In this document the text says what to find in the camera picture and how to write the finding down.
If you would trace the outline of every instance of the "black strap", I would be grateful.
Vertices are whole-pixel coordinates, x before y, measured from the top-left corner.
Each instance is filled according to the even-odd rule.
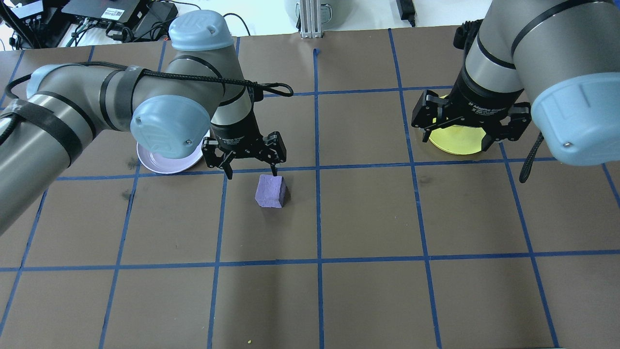
[[[209,68],[209,70],[211,70],[213,72],[213,74],[215,74],[218,78],[222,78],[222,74],[209,62],[205,61],[204,59],[200,58],[200,57],[196,57],[196,56],[190,56],[190,55],[182,55],[182,56],[178,56],[177,58],[173,59],[172,61],[170,61],[170,63],[176,61],[176,60],[190,60],[190,61],[194,61],[194,62],[198,62],[202,65],[204,65],[205,67]],[[222,83],[222,88],[224,89],[224,93],[226,93],[226,84]]]
[[[108,108],[105,106],[105,97],[108,92],[108,85],[112,78],[122,70],[113,70],[108,76],[105,77],[104,82],[101,84],[101,88],[99,89],[99,109],[101,109],[101,116],[104,117],[105,123],[110,126],[110,128],[114,131],[120,131],[112,121],[110,120],[110,115],[108,114]]]
[[[223,101],[222,103],[219,104],[219,107],[223,107],[223,106],[227,106],[228,104],[232,104],[236,101],[239,100],[239,98],[243,97],[243,94],[246,92],[246,87],[243,86],[243,88],[241,89],[241,91],[239,91],[239,93],[237,93],[236,96],[234,96],[233,98],[227,100],[227,101]]]
[[[534,142],[534,146],[532,150],[529,151],[528,157],[525,159],[523,163],[523,167],[521,167],[521,173],[519,174],[519,182],[525,183],[528,178],[530,172],[532,172],[532,166],[534,166],[534,160],[536,159],[536,152],[538,152],[538,148],[543,144],[544,136],[543,133],[538,134],[538,138]]]
[[[78,135],[51,110],[21,99],[16,99],[6,110],[23,117],[54,137],[69,155],[69,166],[82,153],[82,142]]]
[[[120,125],[124,129],[129,129],[129,123],[133,115],[133,91],[136,89],[136,85],[145,70],[146,68],[141,66],[128,66],[125,74],[118,82],[114,100],[114,112],[120,122],[126,122],[126,125]]]
[[[516,47],[519,46],[519,43],[521,42],[521,40],[523,40],[525,35],[527,35],[530,31],[536,28],[540,23],[543,23],[545,20],[548,20],[549,18],[555,16],[556,14],[564,10],[571,9],[575,6],[588,4],[590,2],[601,2],[601,0],[567,0],[541,13],[536,18],[531,20],[528,23],[528,25],[526,25],[523,29],[521,29],[519,34],[516,36],[515,41],[512,42],[512,48],[510,49],[510,55],[511,56],[515,55]]]
[[[507,62],[505,60],[501,60],[495,56],[493,56],[482,44],[482,42],[480,41],[480,35],[478,35],[478,47],[480,47],[480,51],[482,52],[482,54],[487,57],[491,62],[502,66],[504,68],[508,68],[508,69],[516,69],[515,65]]]
[[[65,103],[69,107],[73,108],[73,110],[75,110],[82,117],[82,119],[84,119],[84,121],[86,121],[86,123],[88,124],[88,127],[91,129],[92,139],[95,139],[95,137],[97,136],[97,129],[95,128],[95,123],[93,123],[93,121],[88,116],[88,114],[86,114],[86,112],[82,108],[80,108],[77,104],[75,104],[73,101],[70,101],[67,97],[61,96],[60,94],[55,93],[55,92],[51,92],[51,91],[37,91],[37,93],[35,93],[35,95],[37,95],[37,94],[42,94],[44,96],[54,97],[54,98],[58,99],[59,101]]]

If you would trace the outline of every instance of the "yellow plate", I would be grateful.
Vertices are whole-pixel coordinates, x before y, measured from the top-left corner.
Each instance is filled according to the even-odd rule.
[[[430,134],[430,142],[446,153],[470,155],[482,150],[483,129],[454,125],[436,129]]]

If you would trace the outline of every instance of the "light blue joint cap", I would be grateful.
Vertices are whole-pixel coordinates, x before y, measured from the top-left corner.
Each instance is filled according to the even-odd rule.
[[[43,82],[43,79],[47,76],[47,74],[52,71],[62,68],[68,65],[79,65],[79,64],[49,64],[40,67],[35,70],[30,76],[30,81],[28,81],[28,86],[26,86],[26,98],[32,97],[35,93],[37,93],[39,86]]]
[[[165,158],[181,159],[199,147],[211,127],[209,113],[187,97],[164,95],[142,102],[133,112],[131,134],[140,145]]]
[[[179,51],[209,51],[231,46],[234,41],[221,14],[192,11],[175,19],[168,30],[172,47]]]
[[[534,101],[532,119],[563,163],[620,160],[620,73],[578,76],[551,86]]]

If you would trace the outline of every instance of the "black power adapter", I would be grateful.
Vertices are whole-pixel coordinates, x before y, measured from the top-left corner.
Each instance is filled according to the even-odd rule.
[[[167,33],[173,18],[177,17],[177,6],[171,2],[151,2],[149,11],[144,15],[138,26],[133,30],[137,42],[159,40]],[[164,22],[162,27],[153,29]]]
[[[412,27],[415,27],[415,5],[414,0],[396,0],[398,12],[402,20],[408,20]]]

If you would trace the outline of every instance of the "white floor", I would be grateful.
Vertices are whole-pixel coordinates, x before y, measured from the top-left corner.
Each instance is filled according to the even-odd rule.
[[[202,9],[210,9],[222,14],[234,12],[246,21],[252,35],[290,34],[297,31],[295,22],[288,12],[294,11],[297,0],[179,0],[190,2]],[[333,5],[334,18],[341,25],[329,30],[363,30],[408,27],[409,23],[400,20],[396,0],[327,0]],[[491,0],[414,0],[417,11],[416,25],[433,27],[438,25],[458,25],[465,20],[483,18]],[[179,15],[194,11],[195,6],[177,4]],[[233,16],[226,18],[233,36],[247,35],[241,21]],[[0,39],[10,50],[8,39],[12,29],[0,25]],[[61,46],[66,45],[70,35],[65,35]],[[103,29],[92,29],[80,41],[80,46],[118,43],[108,39]]]

